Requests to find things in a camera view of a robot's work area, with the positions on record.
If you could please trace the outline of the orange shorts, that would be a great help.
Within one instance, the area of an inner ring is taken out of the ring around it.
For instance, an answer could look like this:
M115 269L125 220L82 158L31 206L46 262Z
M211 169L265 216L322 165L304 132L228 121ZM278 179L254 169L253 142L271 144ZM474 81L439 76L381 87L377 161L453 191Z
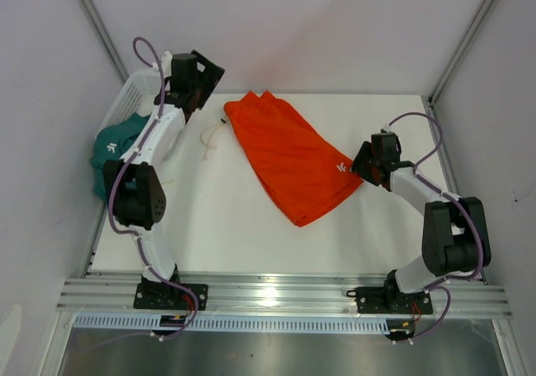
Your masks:
M352 159L269 91L229 101L224 113L261 186L295 226L320 219L363 184Z

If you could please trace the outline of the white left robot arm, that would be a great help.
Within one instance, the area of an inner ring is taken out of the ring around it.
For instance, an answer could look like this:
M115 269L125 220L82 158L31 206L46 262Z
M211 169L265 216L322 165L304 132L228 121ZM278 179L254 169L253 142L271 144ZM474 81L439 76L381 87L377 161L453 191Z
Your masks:
M121 157L106 161L103 175L112 230L131 236L143 265L142 279L157 283L152 299L171 309L181 301L182 289L173 283L177 265L160 225L167 197L158 171L192 114L212 95L224 69L195 49L166 54L152 67L158 76L152 113Z

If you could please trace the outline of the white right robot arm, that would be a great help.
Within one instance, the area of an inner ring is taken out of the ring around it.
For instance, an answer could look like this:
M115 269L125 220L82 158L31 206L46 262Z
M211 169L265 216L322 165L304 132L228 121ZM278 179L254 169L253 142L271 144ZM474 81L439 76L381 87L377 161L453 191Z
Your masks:
M381 131L364 142L352 173L394 193L422 215L421 253L408 265L392 270L381 287L348 291L360 313L408 313L414 303L432 312L429 292L448 280L480 275L492 259L483 203L441 189L401 158L398 136Z

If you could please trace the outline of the green shorts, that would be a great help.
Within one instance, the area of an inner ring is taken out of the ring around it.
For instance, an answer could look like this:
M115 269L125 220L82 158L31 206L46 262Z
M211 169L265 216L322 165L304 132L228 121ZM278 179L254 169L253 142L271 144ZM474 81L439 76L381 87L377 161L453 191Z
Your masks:
M108 160L119 160L121 156L134 144L149 116L140 116L133 113L126 120L102 129L93 146L93 157L90 164L94 173L94 194L107 204L106 186L104 180L104 165Z

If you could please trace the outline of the white plastic basket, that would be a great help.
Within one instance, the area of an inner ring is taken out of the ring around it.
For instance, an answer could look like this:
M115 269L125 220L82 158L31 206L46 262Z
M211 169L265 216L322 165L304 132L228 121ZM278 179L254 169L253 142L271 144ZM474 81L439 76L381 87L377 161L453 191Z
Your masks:
M147 116L152 113L153 101L161 88L157 71L138 70L129 76L126 83L106 113L99 131L128 119L133 113Z

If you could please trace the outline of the aluminium corner post left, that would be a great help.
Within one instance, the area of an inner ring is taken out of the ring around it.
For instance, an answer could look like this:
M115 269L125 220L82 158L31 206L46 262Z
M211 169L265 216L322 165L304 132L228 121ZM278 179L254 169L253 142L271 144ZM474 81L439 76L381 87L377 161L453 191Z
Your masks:
M123 63L120 54L117 51L115 44L108 32L108 29L103 21L94 0L77 0L81 11L91 26L101 48L106 57L111 63L112 69L122 83L128 79L128 71Z

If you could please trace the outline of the aluminium corner post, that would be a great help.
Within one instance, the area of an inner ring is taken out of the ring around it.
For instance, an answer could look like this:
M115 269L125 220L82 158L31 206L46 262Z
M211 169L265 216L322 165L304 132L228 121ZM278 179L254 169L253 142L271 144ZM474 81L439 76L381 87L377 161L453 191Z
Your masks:
M106 57L111 63L112 69L122 83L128 79L128 71L123 63L120 54L117 51L115 44L108 32L108 29L103 21L94 0L77 0L81 11L91 26L101 48Z
M451 57L448 59L445 68L441 71L440 77L427 98L427 102L431 108L435 107L441 95L459 70L463 60L466 58L472 45L476 42L479 33L483 30L486 21L492 14L492 10L495 8L497 2L498 0L480 1L476 12L474 12L472 18L469 20Z

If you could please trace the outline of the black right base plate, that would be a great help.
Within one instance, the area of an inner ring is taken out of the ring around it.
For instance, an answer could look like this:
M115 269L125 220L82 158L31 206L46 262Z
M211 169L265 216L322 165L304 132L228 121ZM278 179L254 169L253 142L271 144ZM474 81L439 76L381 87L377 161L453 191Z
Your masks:
M430 295L424 292L405 294L387 287L360 286L347 290L346 297L355 300L360 314L433 313Z

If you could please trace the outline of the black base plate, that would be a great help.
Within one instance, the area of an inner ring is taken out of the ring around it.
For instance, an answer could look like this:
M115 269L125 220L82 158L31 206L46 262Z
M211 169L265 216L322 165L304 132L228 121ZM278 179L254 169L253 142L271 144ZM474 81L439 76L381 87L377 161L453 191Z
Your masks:
M204 311L209 297L206 284L183 284L198 299L198 310ZM193 310L194 301L190 294L163 283L139 283L134 296L133 307L143 310L187 311Z
M355 300L360 314L433 313L430 295L424 292L405 294L387 287L360 286L347 290L346 297Z

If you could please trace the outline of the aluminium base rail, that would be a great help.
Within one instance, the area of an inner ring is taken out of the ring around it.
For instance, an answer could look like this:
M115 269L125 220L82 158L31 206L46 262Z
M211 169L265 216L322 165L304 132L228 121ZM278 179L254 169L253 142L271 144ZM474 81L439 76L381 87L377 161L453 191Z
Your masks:
M57 303L60 312L132 312L137 273L90 273L65 281ZM358 286L381 286L378 275L288 275L184 272L184 284L209 287L206 314L341 317L357 313L346 292ZM433 291L435 317L445 306L450 319L510 319L512 310L502 286L481 281L451 281L448 292Z

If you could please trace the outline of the aluminium corner post right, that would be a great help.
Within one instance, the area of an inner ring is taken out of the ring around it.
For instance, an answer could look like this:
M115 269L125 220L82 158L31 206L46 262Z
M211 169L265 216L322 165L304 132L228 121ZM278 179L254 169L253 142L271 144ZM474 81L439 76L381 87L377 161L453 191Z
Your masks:
M441 71L440 77L427 98L427 102L431 108L435 107L441 95L459 70L463 60L466 58L472 45L476 42L479 33L483 30L486 21L492 14L492 10L495 8L497 2L498 0L480 1L476 12L474 12L472 18L469 20L451 57L448 59L445 68Z

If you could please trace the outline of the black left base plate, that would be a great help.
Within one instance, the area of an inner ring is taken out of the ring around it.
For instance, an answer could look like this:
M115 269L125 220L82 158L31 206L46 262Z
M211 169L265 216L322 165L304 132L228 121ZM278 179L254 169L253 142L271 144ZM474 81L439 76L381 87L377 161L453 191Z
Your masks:
M209 297L206 284L183 284L198 299L198 310L204 311ZM193 310L194 301L190 294L163 283L139 283L134 296L133 307L143 310L187 311Z

